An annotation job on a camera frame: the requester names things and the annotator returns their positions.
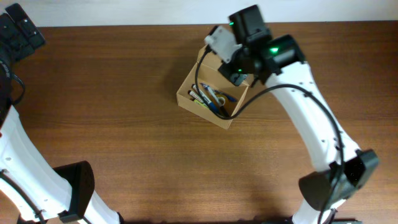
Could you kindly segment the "blue pen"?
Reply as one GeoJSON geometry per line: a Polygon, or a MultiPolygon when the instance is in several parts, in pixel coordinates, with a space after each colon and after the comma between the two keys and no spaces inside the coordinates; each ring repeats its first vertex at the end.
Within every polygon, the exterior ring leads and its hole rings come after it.
{"type": "MultiPolygon", "coordinates": [[[[205,83],[200,83],[200,85],[201,85],[202,87],[204,87],[206,90],[210,87],[209,85],[207,85],[207,84],[205,84],[205,83]]],[[[225,96],[225,97],[228,99],[228,101],[230,101],[230,102],[236,103],[236,102],[238,101],[235,97],[233,97],[233,96],[231,96],[231,95],[229,95],[229,94],[227,94],[227,93],[225,93],[225,92],[223,92],[223,91],[219,91],[219,90],[216,90],[216,89],[214,89],[214,88],[211,88],[211,90],[212,90],[216,95],[223,95],[223,96],[225,96]]]]}

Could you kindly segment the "yellow tape roll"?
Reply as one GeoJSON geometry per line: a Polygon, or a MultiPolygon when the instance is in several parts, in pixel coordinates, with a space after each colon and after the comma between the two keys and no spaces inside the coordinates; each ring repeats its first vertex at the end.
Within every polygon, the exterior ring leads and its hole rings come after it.
{"type": "Polygon", "coordinates": [[[224,116],[231,116],[237,102],[232,102],[224,95],[217,95],[219,102],[221,103],[220,111],[224,116]]]}

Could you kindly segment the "brown cardboard box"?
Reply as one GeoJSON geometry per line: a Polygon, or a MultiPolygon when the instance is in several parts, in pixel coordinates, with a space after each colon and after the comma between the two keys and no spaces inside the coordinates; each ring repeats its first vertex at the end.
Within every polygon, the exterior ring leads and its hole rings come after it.
{"type": "Polygon", "coordinates": [[[215,116],[192,93],[195,91],[195,73],[198,72],[198,84],[205,97],[212,101],[211,106],[219,110],[222,104],[229,116],[234,115],[243,105],[249,89],[249,83],[245,80],[239,86],[230,83],[218,71],[221,59],[210,52],[202,63],[196,62],[176,93],[179,107],[223,128],[228,129],[232,120],[222,120],[215,116]]]}

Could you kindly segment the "white marker blue cap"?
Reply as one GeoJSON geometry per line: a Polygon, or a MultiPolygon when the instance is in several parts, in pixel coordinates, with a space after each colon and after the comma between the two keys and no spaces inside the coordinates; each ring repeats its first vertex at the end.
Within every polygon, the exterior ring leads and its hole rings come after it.
{"type": "Polygon", "coordinates": [[[201,97],[203,102],[206,103],[212,111],[214,111],[217,114],[220,114],[218,107],[206,96],[204,92],[202,92],[201,89],[198,89],[195,84],[192,85],[192,88],[197,92],[197,95],[201,97]]]}

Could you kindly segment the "yellow highlighter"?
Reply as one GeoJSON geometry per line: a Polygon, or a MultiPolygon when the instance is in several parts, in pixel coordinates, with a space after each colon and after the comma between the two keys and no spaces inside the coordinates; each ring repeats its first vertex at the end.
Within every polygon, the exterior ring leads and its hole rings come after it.
{"type": "Polygon", "coordinates": [[[206,104],[201,103],[200,101],[198,101],[198,100],[196,100],[196,99],[194,99],[193,102],[196,103],[196,104],[198,104],[198,105],[200,105],[200,106],[202,106],[202,107],[204,107],[204,108],[206,108],[206,109],[209,109],[209,107],[208,107],[206,104]]]}

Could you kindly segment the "white marker black cap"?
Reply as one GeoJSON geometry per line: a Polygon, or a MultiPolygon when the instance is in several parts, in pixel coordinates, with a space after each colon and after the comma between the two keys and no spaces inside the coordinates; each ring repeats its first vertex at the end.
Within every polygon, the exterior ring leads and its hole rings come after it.
{"type": "Polygon", "coordinates": [[[194,99],[196,99],[197,101],[199,101],[200,103],[204,103],[204,101],[200,98],[200,96],[196,93],[196,91],[189,90],[188,94],[190,96],[192,96],[194,99]]]}

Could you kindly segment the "grey black permanent marker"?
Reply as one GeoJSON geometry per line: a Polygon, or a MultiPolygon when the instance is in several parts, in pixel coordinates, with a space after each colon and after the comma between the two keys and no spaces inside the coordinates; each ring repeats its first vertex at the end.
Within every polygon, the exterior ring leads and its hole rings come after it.
{"type": "Polygon", "coordinates": [[[227,112],[226,109],[224,108],[224,106],[223,106],[223,104],[221,103],[221,101],[219,100],[219,98],[218,98],[218,97],[215,95],[215,93],[211,90],[211,87],[209,87],[207,90],[208,90],[209,94],[215,99],[215,101],[216,101],[217,105],[219,106],[220,111],[222,112],[222,114],[223,114],[225,117],[229,117],[228,112],[227,112]]]}

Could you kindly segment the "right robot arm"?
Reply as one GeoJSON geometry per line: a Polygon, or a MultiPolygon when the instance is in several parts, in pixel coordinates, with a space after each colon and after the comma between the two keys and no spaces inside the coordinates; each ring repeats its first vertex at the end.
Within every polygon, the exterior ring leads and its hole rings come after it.
{"type": "Polygon", "coordinates": [[[299,179],[303,202],[287,223],[333,223],[338,207],[376,170],[376,153],[361,150],[338,123],[291,35],[274,38],[257,5],[229,20],[235,42],[226,48],[225,74],[231,82],[235,75],[252,74],[266,86],[297,128],[315,169],[299,179]]]}

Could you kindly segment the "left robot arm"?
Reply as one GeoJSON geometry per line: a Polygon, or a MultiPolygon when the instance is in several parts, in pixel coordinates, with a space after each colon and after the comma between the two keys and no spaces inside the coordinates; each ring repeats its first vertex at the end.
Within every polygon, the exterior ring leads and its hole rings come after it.
{"type": "Polygon", "coordinates": [[[34,54],[46,41],[23,10],[14,3],[1,14],[1,192],[19,211],[18,223],[124,223],[95,191],[88,161],[51,167],[34,146],[21,123],[12,97],[12,83],[24,82],[12,66],[34,54]]]}

